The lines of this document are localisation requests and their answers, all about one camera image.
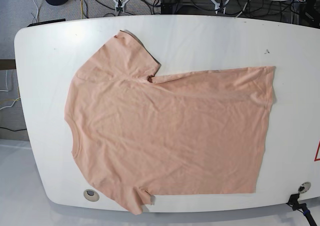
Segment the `peach pink T-shirt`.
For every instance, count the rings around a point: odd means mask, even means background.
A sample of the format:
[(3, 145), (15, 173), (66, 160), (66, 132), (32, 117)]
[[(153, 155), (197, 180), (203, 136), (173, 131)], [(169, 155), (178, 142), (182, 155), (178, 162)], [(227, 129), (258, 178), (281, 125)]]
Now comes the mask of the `peach pink T-shirt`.
[(131, 33), (75, 73), (64, 108), (85, 180), (139, 215), (156, 195), (252, 194), (273, 104), (273, 66), (158, 76)]

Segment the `red triangle warning sticker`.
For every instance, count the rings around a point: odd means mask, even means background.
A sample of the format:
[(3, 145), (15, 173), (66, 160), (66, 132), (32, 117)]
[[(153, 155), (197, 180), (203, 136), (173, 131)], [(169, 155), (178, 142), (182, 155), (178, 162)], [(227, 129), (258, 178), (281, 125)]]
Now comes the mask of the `red triangle warning sticker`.
[(316, 154), (315, 154), (315, 158), (314, 158), (315, 162), (320, 161), (319, 153), (320, 153), (320, 142), (318, 144), (317, 151), (316, 151)]

